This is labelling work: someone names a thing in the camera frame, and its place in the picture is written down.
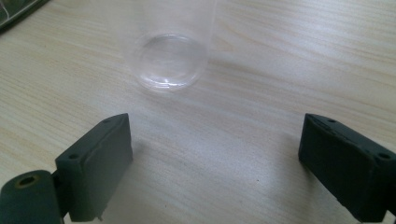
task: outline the transparent cup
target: transparent cup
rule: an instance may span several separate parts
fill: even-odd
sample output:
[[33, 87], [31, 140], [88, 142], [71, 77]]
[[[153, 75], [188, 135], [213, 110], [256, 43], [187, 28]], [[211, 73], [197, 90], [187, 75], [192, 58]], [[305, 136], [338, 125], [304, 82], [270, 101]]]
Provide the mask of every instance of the transparent cup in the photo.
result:
[[205, 71], [217, 0], [93, 1], [143, 86], [178, 90]]

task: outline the cup bottom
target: cup bottom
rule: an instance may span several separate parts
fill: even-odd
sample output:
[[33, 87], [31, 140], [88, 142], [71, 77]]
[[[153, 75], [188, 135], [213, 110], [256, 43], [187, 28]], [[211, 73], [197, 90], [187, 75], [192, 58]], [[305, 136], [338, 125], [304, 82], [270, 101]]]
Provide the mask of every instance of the cup bottom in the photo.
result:
[[157, 35], [145, 41], [137, 57], [143, 86], [172, 91], [198, 78], [207, 63], [207, 50], [184, 35]]

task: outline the light wood grain surface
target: light wood grain surface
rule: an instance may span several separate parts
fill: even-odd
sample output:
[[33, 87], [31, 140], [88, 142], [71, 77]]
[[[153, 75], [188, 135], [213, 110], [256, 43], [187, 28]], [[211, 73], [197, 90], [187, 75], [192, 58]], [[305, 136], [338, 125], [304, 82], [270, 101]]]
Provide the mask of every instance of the light wood grain surface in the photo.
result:
[[126, 112], [134, 162], [103, 223], [358, 223], [298, 161], [304, 113], [396, 151], [395, 96], [395, 1], [220, 1], [205, 74], [159, 95], [94, 1], [52, 0], [0, 35], [0, 184]]

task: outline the tabletop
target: tabletop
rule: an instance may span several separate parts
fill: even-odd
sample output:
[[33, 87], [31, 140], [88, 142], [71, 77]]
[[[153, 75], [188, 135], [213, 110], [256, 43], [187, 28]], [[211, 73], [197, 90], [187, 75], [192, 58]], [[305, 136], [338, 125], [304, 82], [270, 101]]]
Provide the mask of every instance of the tabletop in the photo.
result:
[[220, 1], [205, 73], [167, 94], [136, 83], [94, 1], [49, 1], [0, 52], [1, 185], [129, 114], [102, 223], [358, 223], [299, 163], [304, 114], [396, 152], [394, 1]]

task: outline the dark green mount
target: dark green mount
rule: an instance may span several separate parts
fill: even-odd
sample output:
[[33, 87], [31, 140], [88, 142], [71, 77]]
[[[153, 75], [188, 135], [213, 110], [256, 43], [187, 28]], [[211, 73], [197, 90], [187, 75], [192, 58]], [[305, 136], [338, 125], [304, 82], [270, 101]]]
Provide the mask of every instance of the dark green mount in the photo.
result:
[[396, 215], [396, 155], [344, 124], [306, 114], [300, 161], [360, 222]]
[[92, 221], [106, 209], [132, 161], [127, 114], [105, 119], [56, 160], [57, 170], [33, 171], [8, 181], [0, 195], [1, 224]]

